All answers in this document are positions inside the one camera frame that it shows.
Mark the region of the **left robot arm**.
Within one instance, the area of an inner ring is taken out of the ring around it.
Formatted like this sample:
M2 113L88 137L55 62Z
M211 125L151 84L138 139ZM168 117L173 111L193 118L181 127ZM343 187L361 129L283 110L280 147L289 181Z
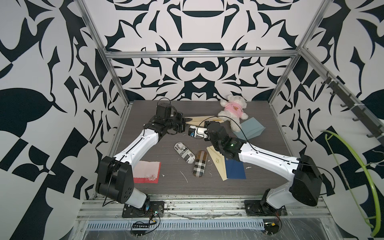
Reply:
M98 168L95 190L121 204L148 211L150 197L137 190L133 170L142 157L165 135L176 135L186 130L186 118L170 103L157 105L156 114L143 125L139 136L113 157L104 157Z

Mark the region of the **light blue envelope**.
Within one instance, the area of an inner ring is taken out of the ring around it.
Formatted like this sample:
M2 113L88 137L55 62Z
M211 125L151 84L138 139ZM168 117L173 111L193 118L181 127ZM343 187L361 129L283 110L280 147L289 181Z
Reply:
M242 140L250 140L260 136L266 129L258 120L250 118L241 124L241 131L234 132L234 134Z

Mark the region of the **tan envelope gold emblem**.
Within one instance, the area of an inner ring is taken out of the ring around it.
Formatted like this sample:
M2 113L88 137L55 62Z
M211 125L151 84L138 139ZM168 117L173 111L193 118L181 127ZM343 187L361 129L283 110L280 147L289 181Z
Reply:
M192 118L193 120L189 123L186 123L188 125L191 125L191 126L198 126L198 127L205 127L205 122L206 121L214 121L214 122L218 122L218 123L223 123L224 121L221 120L220 118L218 117L215 117L215 116L198 116L198 117L186 117L186 118Z

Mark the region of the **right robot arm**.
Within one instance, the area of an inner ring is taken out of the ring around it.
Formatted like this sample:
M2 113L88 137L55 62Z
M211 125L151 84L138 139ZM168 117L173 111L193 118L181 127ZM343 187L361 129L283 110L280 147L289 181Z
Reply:
M258 148L239 138L230 137L220 123L213 121L207 124L203 133L224 157L256 165L287 180L284 185L265 191L259 207L265 215L296 202L317 206L323 177L311 157L289 157Z

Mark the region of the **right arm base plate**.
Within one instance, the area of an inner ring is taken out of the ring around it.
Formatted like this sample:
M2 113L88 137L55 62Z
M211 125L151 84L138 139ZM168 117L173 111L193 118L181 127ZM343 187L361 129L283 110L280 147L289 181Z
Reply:
M288 215L285 207L275 209L267 203L262 203L261 200L245 200L244 205L247 216L268 217Z

